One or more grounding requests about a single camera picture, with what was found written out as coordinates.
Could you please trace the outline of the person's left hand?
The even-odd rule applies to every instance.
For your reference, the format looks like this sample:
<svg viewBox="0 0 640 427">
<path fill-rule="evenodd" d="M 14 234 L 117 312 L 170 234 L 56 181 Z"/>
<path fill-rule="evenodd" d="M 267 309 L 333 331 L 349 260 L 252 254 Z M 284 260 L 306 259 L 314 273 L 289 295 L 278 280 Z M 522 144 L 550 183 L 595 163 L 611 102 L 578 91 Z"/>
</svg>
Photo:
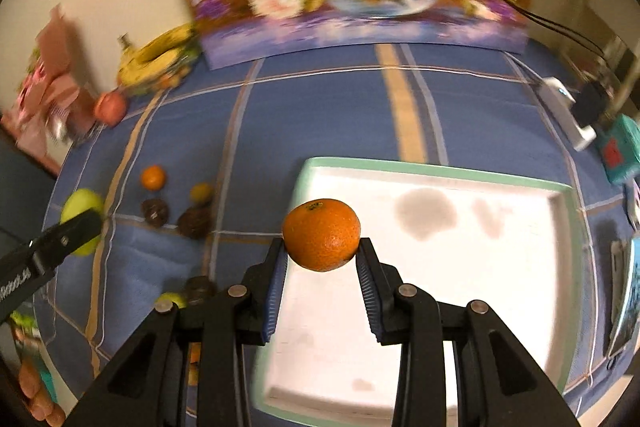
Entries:
<svg viewBox="0 0 640 427">
<path fill-rule="evenodd" d="M 17 379 L 32 418 L 35 421 L 45 421 L 51 427 L 61 427 L 66 415 L 62 407 L 52 400 L 32 359 L 24 358 L 21 361 Z"/>
</svg>

